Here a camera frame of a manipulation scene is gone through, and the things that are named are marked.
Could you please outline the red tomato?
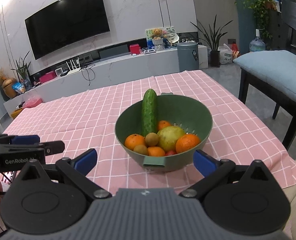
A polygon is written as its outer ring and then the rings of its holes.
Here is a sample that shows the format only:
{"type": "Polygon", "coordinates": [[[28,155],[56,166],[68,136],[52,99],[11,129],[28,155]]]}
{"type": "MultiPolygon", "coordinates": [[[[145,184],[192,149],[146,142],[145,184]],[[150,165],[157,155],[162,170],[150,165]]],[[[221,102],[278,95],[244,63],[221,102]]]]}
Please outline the red tomato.
{"type": "Polygon", "coordinates": [[[172,155],[176,155],[177,152],[175,150],[171,150],[171,151],[168,151],[166,152],[165,156],[172,156],[172,155]]]}

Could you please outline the green colander bowl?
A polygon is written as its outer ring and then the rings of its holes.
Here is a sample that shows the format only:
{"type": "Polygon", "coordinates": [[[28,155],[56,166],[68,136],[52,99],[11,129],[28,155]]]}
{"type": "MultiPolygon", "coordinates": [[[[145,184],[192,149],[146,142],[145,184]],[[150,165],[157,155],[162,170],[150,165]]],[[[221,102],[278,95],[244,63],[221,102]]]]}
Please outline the green colander bowl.
{"type": "Polygon", "coordinates": [[[166,120],[181,127],[186,133],[195,134],[201,140],[196,147],[172,156],[149,157],[138,154],[125,147],[126,138],[131,134],[141,134],[141,108],[139,101],[118,117],[115,124],[115,136],[128,155],[141,167],[156,172],[180,170],[193,162],[195,150],[201,150],[213,127],[213,118],[209,109],[200,101],[188,96],[171,93],[157,96],[157,121],[166,120]]]}

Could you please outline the yellow green pear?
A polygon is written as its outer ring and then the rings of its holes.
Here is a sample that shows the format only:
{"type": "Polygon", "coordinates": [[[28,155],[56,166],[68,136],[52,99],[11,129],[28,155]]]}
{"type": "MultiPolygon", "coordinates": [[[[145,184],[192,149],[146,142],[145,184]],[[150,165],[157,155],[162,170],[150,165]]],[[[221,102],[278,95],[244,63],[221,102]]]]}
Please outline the yellow green pear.
{"type": "Polygon", "coordinates": [[[185,134],[185,131],[179,126],[165,127],[157,133],[159,137],[158,146],[165,152],[175,150],[177,140],[185,134]]]}

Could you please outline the small orange tangerine front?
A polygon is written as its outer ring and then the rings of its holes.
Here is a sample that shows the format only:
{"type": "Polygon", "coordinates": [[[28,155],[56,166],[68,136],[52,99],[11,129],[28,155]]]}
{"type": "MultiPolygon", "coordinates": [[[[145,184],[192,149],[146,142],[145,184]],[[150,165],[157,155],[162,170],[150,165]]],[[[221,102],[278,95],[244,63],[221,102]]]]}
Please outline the small orange tangerine front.
{"type": "Polygon", "coordinates": [[[151,146],[147,148],[148,155],[151,157],[164,157],[166,155],[165,151],[158,146],[151,146]]]}

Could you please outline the brown kiwi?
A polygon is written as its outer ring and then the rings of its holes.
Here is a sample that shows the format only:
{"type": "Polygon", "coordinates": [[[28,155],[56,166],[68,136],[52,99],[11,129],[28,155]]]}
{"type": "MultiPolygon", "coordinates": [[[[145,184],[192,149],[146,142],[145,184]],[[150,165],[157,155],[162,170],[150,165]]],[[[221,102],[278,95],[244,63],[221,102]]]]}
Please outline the brown kiwi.
{"type": "Polygon", "coordinates": [[[149,155],[148,149],[145,145],[137,145],[133,149],[134,152],[142,155],[149,155]]]}
{"type": "Polygon", "coordinates": [[[159,142],[159,136],[156,133],[148,133],[147,136],[145,136],[145,143],[148,147],[156,146],[159,142]]]}

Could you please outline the green cucumber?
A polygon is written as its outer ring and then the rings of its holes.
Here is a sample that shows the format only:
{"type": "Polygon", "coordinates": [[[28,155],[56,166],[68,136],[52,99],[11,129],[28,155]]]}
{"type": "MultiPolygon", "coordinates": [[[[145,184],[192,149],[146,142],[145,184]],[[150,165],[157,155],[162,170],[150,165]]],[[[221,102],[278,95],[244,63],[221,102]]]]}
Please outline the green cucumber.
{"type": "Polygon", "coordinates": [[[143,97],[141,108],[142,135],[157,131],[157,94],[153,89],[148,89],[143,97]]]}

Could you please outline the brown round vase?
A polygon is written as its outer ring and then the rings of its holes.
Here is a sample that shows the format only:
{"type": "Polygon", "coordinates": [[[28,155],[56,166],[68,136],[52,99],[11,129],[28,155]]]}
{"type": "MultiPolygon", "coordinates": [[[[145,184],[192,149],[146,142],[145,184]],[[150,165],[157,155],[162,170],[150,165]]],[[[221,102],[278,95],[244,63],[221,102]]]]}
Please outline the brown round vase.
{"type": "Polygon", "coordinates": [[[13,99],[17,96],[17,92],[13,89],[13,85],[17,82],[17,80],[13,77],[8,77],[4,70],[0,69],[0,91],[3,93],[2,95],[7,96],[10,99],[13,99]]]}

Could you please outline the pink box on console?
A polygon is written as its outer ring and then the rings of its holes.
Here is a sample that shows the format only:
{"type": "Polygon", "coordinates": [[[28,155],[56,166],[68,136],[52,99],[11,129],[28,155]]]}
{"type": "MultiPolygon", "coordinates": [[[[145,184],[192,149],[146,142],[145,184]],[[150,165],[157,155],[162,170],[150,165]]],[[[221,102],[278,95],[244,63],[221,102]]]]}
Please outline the pink box on console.
{"type": "Polygon", "coordinates": [[[48,82],[48,81],[50,81],[50,80],[55,79],[56,77],[57,77],[57,75],[56,75],[55,71],[51,71],[51,72],[48,72],[48,73],[42,75],[42,76],[39,78],[39,81],[40,81],[41,83],[46,83],[46,82],[48,82]]]}

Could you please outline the white plastic bag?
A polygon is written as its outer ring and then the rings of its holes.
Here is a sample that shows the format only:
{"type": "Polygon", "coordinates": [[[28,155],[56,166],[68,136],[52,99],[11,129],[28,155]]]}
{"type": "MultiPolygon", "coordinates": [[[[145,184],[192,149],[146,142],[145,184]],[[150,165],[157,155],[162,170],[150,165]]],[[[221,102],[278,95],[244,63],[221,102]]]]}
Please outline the white plastic bag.
{"type": "Polygon", "coordinates": [[[224,43],[222,46],[219,46],[218,51],[220,64],[232,63],[233,51],[227,44],[224,43]]]}

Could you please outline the chair with blue cushion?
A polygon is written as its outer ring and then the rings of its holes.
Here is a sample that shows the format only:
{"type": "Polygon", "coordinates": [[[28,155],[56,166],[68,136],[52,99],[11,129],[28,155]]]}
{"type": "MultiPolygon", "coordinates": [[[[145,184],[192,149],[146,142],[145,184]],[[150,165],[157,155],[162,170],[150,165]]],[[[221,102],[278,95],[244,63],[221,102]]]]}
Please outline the chair with blue cushion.
{"type": "Polygon", "coordinates": [[[265,50],[246,53],[233,62],[241,68],[241,102],[246,102],[252,85],[276,103],[273,119],[281,107],[292,116],[282,141],[289,149],[296,136],[296,55],[287,50],[265,50]]]}

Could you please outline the white TV console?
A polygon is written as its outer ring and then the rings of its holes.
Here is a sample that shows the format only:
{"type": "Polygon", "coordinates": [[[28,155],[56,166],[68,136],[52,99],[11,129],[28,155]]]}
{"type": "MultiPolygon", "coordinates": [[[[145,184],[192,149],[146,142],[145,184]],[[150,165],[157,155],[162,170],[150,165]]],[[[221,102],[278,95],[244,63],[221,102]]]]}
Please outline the white TV console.
{"type": "Polygon", "coordinates": [[[89,89],[180,72],[176,48],[137,56],[125,55],[97,62],[89,71],[52,79],[4,103],[8,114],[23,101],[39,96],[43,102],[68,97],[89,89]]]}

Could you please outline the potted long-leaf plant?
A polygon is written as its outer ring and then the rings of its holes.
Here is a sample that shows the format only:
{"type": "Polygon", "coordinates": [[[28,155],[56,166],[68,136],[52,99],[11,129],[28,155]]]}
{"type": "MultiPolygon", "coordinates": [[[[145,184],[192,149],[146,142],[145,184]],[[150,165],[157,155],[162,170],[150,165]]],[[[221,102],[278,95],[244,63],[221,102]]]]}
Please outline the potted long-leaf plant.
{"type": "Polygon", "coordinates": [[[208,29],[206,30],[205,26],[201,24],[199,20],[197,20],[197,23],[194,24],[191,22],[191,24],[198,29],[198,31],[203,35],[203,38],[200,38],[200,40],[204,41],[210,48],[210,66],[211,67],[220,67],[220,52],[219,52],[219,42],[220,39],[226,35],[228,32],[223,32],[223,29],[228,26],[230,23],[232,23],[233,20],[230,20],[226,24],[224,24],[221,27],[216,27],[217,23],[217,15],[215,15],[215,19],[213,20],[213,24],[208,24],[208,29]]]}

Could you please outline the blue water jug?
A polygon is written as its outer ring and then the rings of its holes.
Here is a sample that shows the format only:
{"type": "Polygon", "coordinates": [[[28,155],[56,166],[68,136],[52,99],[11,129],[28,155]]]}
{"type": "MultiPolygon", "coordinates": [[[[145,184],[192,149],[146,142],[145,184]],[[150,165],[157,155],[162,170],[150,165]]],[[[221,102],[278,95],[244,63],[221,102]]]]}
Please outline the blue water jug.
{"type": "Polygon", "coordinates": [[[255,30],[255,38],[249,43],[249,51],[264,51],[266,49],[264,41],[260,37],[260,30],[255,30]]]}

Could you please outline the dark cabinet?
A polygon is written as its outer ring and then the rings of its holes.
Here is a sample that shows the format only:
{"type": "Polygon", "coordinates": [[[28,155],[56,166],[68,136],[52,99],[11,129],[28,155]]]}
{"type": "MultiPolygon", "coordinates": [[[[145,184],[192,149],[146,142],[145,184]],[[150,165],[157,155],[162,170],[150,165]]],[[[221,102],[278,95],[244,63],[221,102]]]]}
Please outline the dark cabinet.
{"type": "Polygon", "coordinates": [[[282,4],[281,12],[271,11],[269,23],[269,32],[272,35],[272,50],[288,50],[293,39],[293,30],[287,24],[289,10],[286,2],[282,4]]]}

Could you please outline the black wall television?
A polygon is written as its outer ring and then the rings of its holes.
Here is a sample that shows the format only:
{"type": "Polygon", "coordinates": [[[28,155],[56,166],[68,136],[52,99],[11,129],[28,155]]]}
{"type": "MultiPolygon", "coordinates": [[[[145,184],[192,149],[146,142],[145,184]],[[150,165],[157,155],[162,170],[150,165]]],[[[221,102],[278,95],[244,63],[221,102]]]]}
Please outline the black wall television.
{"type": "Polygon", "coordinates": [[[58,0],[27,19],[35,59],[110,31],[104,0],[58,0]]]}

